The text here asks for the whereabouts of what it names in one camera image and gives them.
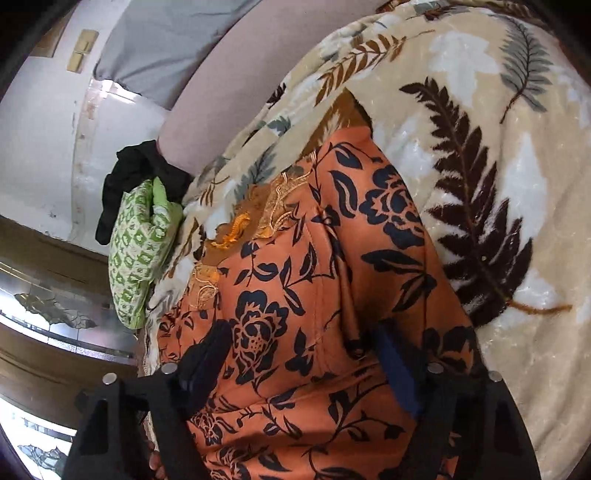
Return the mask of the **orange black floral garment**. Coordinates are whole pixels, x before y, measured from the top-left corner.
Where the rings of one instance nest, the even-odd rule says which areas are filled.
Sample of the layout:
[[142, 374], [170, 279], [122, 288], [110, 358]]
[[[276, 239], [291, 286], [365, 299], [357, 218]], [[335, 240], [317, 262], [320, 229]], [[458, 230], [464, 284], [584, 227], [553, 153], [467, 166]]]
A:
[[367, 127], [332, 134], [266, 188], [235, 248], [209, 253], [159, 324], [177, 361], [217, 320], [232, 346], [189, 423], [214, 479], [396, 479], [415, 430], [369, 335], [464, 373], [472, 324], [404, 181]]

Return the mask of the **wooden glass panel door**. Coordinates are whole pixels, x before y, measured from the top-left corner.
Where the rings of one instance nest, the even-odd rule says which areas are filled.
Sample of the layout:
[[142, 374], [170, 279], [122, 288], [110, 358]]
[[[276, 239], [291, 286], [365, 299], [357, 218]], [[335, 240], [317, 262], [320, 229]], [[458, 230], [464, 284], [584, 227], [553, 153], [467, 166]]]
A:
[[1, 220], [1, 437], [31, 479], [61, 477], [85, 398], [137, 373], [103, 255]]

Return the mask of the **green white patterned pillow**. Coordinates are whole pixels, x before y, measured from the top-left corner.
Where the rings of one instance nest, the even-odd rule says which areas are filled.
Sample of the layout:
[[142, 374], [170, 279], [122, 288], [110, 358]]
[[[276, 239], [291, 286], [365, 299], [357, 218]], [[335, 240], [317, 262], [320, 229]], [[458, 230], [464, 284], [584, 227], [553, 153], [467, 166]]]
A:
[[145, 303], [182, 219], [182, 207], [167, 199], [157, 177], [122, 197], [111, 235], [108, 279], [119, 321], [130, 330], [145, 323]]

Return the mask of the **black cloth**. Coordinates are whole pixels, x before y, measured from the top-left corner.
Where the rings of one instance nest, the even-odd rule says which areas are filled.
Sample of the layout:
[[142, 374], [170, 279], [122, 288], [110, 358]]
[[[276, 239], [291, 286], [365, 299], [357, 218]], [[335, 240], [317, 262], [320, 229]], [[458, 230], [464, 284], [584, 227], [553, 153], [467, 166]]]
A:
[[106, 175], [102, 187], [102, 212], [95, 230], [99, 245], [109, 244], [124, 193], [131, 192], [144, 180], [158, 178], [167, 199], [180, 203], [193, 177], [169, 164], [158, 150], [155, 140], [126, 146], [116, 153], [117, 161]]

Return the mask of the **beige leaf print blanket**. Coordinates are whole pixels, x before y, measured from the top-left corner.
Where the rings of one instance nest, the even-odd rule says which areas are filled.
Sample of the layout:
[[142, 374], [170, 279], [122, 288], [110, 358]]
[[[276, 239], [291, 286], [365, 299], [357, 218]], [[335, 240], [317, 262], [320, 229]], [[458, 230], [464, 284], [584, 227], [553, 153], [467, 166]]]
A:
[[195, 176], [150, 302], [161, 318], [195, 268], [252, 231], [266, 188], [336, 132], [367, 127], [398, 171], [474, 331], [502, 375], [541, 479], [590, 449], [590, 89], [526, 7], [394, 3], [335, 31]]

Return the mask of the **grey pillow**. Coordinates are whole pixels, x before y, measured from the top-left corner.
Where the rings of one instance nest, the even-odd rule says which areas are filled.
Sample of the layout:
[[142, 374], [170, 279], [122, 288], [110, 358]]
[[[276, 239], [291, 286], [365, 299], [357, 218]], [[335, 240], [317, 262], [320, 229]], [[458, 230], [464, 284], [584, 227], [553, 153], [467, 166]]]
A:
[[256, 1], [132, 1], [111, 31], [93, 70], [171, 109], [197, 67]]

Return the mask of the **pink mattress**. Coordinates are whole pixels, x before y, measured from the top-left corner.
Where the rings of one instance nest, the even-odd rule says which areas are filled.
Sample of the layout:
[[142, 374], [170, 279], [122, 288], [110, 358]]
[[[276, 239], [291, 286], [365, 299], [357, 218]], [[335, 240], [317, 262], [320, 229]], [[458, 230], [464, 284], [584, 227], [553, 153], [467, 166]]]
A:
[[376, 12], [379, 1], [263, 1], [195, 70], [157, 138], [171, 165], [197, 176], [266, 104], [280, 81], [326, 36]]

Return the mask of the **beige wall switch plate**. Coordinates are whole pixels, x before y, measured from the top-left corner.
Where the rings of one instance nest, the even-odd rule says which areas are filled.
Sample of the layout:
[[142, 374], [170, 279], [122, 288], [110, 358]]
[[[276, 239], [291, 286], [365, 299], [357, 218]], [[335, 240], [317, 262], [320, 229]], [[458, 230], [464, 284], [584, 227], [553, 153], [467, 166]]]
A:
[[91, 53], [98, 36], [99, 32], [96, 30], [83, 29], [80, 32], [66, 67], [68, 72], [82, 71], [85, 59]]

